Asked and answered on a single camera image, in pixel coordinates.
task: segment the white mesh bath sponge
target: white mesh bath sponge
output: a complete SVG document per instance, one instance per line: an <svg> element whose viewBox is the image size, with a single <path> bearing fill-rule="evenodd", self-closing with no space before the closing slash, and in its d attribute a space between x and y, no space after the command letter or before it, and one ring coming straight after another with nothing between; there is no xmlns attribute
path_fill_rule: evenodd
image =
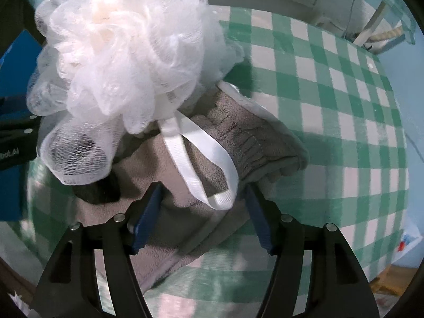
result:
<svg viewBox="0 0 424 318"><path fill-rule="evenodd" d="M27 104L41 116L69 112L39 148L65 184L105 177L125 131L172 116L243 57L207 0L45 0L36 23L47 45Z"/></svg>

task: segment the hanging strap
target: hanging strap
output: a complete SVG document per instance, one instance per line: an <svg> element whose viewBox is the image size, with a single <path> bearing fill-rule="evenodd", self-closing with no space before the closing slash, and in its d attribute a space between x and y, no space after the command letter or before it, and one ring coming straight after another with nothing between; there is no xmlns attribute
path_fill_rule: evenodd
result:
<svg viewBox="0 0 424 318"><path fill-rule="evenodd" d="M237 195L238 173L227 151L179 111L175 112L174 117L160 120L159 128L168 152L190 193L213 209L230 209ZM189 159L182 136L195 145L208 160L221 168L228 187L226 191L207 197L203 184Z"/></svg>

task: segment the gray cloth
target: gray cloth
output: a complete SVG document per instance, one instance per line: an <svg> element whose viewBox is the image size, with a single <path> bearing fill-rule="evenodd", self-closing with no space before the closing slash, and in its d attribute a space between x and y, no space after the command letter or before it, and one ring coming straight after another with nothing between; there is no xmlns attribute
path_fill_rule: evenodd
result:
<svg viewBox="0 0 424 318"><path fill-rule="evenodd" d="M145 140L130 157L114 165L121 189L119 202L104 205L77 202L76 218L85 226L104 223L140 199L152 181L162 181L167 193L157 224L146 247L131 257L143 292L224 241L248 220L242 199L246 183L264 177L274 181L307 165L307 153L295 136L288 130L277 132L270 123L222 91L201 99L194 114L191 120L222 145L239 174L239 197L229 211L213 210L190 194L161 134ZM207 195L226 190L221 169L191 143L185 144ZM99 261L97 267L104 274L103 262Z"/></svg>

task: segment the blue gripper pad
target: blue gripper pad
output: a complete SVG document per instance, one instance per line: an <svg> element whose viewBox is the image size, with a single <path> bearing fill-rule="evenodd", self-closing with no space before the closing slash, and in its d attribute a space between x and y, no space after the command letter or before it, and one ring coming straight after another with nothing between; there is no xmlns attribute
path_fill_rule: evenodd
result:
<svg viewBox="0 0 424 318"><path fill-rule="evenodd" d="M277 205L267 201L255 184L246 186L245 201L259 243L270 255L277 254L281 243L278 235L281 212Z"/></svg>
<svg viewBox="0 0 424 318"><path fill-rule="evenodd" d="M145 247L150 233L156 224L159 215L160 203L162 201L162 184L156 185L148 199L144 212L134 225L134 242L131 246L134 254Z"/></svg>

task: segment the metal screw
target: metal screw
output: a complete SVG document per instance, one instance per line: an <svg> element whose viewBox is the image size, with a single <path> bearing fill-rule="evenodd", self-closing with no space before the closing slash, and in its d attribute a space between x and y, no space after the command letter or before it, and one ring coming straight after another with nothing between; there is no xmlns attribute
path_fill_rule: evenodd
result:
<svg viewBox="0 0 424 318"><path fill-rule="evenodd" d="M122 213L116 214L113 217L114 222L122 222L123 220L125 220L125 214L122 214Z"/></svg>
<svg viewBox="0 0 424 318"><path fill-rule="evenodd" d="M289 222L292 222L293 221L293 217L291 215L289 215L289 214L283 214L283 215L281 215L280 220L282 222L289 223Z"/></svg>
<svg viewBox="0 0 424 318"><path fill-rule="evenodd" d="M328 223L326 225L326 227L330 232L336 232L337 231L337 226L333 223Z"/></svg>
<svg viewBox="0 0 424 318"><path fill-rule="evenodd" d="M71 225L71 231L76 231L78 228L80 228L81 223L80 222L75 222L73 225Z"/></svg>

